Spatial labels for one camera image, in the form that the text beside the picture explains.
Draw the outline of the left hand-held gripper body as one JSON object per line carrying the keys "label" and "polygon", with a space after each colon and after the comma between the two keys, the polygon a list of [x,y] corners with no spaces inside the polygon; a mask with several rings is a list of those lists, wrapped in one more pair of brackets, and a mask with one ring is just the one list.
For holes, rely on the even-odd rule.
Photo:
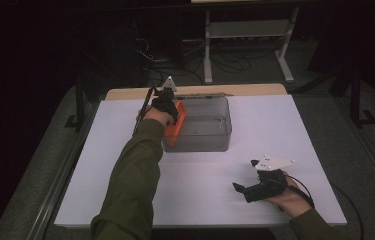
{"label": "left hand-held gripper body", "polygon": [[160,87],[154,88],[153,91],[155,98],[152,100],[152,106],[154,108],[168,114],[177,114],[173,102],[177,88],[171,76]]}

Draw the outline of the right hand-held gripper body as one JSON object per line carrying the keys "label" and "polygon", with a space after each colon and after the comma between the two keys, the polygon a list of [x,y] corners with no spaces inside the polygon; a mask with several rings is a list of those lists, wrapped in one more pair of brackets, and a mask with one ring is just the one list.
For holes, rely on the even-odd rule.
{"label": "right hand-held gripper body", "polygon": [[296,163],[295,160],[268,155],[256,160],[259,160],[259,163],[254,168],[257,171],[259,183],[245,187],[243,195],[248,203],[282,194],[287,188],[283,168]]}

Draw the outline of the orange phone case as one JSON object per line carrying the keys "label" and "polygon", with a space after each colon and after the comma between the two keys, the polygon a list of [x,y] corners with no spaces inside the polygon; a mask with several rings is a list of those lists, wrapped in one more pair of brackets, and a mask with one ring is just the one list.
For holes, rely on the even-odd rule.
{"label": "orange phone case", "polygon": [[169,147],[174,147],[176,145],[178,136],[181,132],[182,125],[186,118],[186,110],[181,101],[175,104],[176,110],[178,111],[177,122],[174,125],[170,125],[164,133],[166,144]]}

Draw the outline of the clear grey plastic box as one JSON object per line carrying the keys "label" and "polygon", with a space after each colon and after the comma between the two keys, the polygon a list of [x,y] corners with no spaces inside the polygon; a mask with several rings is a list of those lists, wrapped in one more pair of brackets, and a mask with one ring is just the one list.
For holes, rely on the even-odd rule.
{"label": "clear grey plastic box", "polygon": [[232,124],[228,99],[223,95],[184,97],[181,101],[186,118],[176,145],[169,147],[163,138],[165,152],[224,152],[229,148]]}

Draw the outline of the person's left hand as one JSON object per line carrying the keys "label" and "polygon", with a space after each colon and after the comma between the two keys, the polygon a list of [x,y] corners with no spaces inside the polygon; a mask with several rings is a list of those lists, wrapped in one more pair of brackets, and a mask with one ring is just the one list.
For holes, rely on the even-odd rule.
{"label": "person's left hand", "polygon": [[147,105],[144,111],[144,116],[141,116],[141,112],[138,112],[137,120],[153,119],[158,121],[164,127],[172,125],[174,123],[173,117],[167,112],[162,112],[151,105]]}

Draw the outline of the person's right hand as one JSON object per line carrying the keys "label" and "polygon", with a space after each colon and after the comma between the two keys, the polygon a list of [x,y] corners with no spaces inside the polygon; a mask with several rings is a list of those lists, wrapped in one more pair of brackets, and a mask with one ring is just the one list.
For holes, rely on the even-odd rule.
{"label": "person's right hand", "polygon": [[312,209],[312,206],[298,193],[286,188],[275,197],[267,198],[267,202],[281,208],[289,217],[296,218]]}

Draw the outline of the black metal stand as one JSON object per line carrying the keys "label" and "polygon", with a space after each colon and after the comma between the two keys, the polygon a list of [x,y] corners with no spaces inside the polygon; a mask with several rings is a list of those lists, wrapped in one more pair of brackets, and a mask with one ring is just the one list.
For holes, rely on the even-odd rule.
{"label": "black metal stand", "polygon": [[375,125],[375,117],[369,110],[362,110],[360,108],[361,77],[357,68],[354,68],[352,73],[350,118],[359,129],[362,129],[364,125]]}
{"label": "black metal stand", "polygon": [[79,131],[84,123],[84,92],[80,77],[75,81],[75,104],[76,113],[68,117],[64,127]]}

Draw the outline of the white metal desk frame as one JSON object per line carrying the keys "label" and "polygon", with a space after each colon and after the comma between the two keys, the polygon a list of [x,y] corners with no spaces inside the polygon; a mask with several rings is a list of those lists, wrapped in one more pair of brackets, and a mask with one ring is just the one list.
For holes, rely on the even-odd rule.
{"label": "white metal desk frame", "polygon": [[204,53],[204,83],[212,84],[212,67],[210,60],[210,42],[212,39],[249,38],[249,37],[282,37],[283,44],[274,51],[285,81],[293,83],[294,77],[285,60],[285,54],[290,43],[296,19],[300,8],[295,7],[288,19],[225,21],[212,22],[211,14],[206,12],[205,18],[205,53]]}

